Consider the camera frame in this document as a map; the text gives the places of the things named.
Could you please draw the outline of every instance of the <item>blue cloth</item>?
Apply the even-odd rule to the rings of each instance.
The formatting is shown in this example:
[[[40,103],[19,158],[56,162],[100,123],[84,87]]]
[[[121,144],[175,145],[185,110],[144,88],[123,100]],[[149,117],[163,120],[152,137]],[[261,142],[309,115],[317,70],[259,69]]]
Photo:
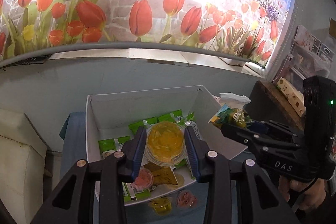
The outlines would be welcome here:
[[[85,112],[71,113],[66,120],[63,129],[65,133],[63,155],[60,168],[60,177],[62,178],[71,166],[80,159],[86,158],[86,141],[85,141]],[[235,160],[243,162],[253,156],[250,153],[241,153]],[[202,224],[204,219],[206,200],[208,195],[207,183],[195,183],[186,189],[197,197],[198,203],[194,208],[182,209],[175,205],[177,193],[170,195],[173,198],[172,212],[166,216],[157,215],[147,203],[127,206],[126,216],[128,224]],[[231,183],[232,192],[232,223],[238,222],[237,213],[237,196],[235,182]],[[94,198],[93,205],[93,223],[98,224],[98,200]]]

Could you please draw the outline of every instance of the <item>cardboard package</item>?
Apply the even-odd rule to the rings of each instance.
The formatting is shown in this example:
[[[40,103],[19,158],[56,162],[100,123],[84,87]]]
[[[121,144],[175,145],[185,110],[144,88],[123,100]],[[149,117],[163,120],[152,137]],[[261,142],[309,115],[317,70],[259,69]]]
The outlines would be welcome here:
[[[296,113],[302,117],[306,112],[303,94],[293,87],[293,85],[285,78],[279,79],[277,87],[287,98],[288,102],[294,108]]]

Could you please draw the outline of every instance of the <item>black cable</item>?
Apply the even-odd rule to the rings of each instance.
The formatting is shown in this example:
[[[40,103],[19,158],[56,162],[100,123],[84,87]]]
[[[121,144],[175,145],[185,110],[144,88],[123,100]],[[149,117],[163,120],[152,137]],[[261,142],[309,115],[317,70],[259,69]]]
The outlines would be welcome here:
[[[299,192],[299,194],[303,194],[305,191],[309,190],[315,184],[315,182],[317,182],[318,179],[319,178],[314,178],[312,183],[310,183],[305,189],[303,189],[301,192]]]

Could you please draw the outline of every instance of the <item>gray pipe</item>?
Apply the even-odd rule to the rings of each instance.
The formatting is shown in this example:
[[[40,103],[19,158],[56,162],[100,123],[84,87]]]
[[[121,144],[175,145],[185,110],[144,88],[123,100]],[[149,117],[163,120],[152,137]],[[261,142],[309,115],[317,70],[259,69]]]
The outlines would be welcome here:
[[[154,42],[97,42],[97,43],[76,43],[72,45],[64,45],[58,47],[50,47],[44,48],[42,50],[37,50],[33,52],[27,52],[24,54],[20,54],[18,56],[14,56],[12,58],[3,60],[0,62],[0,68],[6,67],[10,64],[26,60],[33,57],[50,55],[58,52],[71,52],[71,51],[79,51],[79,50],[94,50],[94,49],[102,49],[102,48],[147,48],[154,50],[168,50],[168,51],[177,51],[177,52],[194,52],[198,54],[212,55],[217,57],[223,57],[227,59],[249,62],[249,59],[242,58],[239,56],[215,52],[210,50],[205,50],[202,48],[194,48],[188,46],[180,46],[173,44],[163,44],[163,43],[154,43]]]

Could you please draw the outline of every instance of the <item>screw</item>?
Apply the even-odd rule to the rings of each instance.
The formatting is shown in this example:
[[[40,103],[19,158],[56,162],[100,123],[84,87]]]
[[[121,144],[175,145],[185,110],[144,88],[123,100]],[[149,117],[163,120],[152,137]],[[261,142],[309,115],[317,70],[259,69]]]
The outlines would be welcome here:
[[[251,159],[246,160],[245,163],[246,165],[251,166],[251,167],[255,165],[254,160],[251,160]]]
[[[208,156],[211,158],[216,158],[218,156],[216,151],[209,151],[208,152]]]
[[[117,152],[114,153],[114,156],[116,158],[121,158],[122,156],[124,156],[124,153],[122,151],[117,151]]]
[[[83,167],[83,166],[85,166],[86,165],[86,161],[85,160],[79,160],[78,162],[77,162],[77,166],[78,167]]]

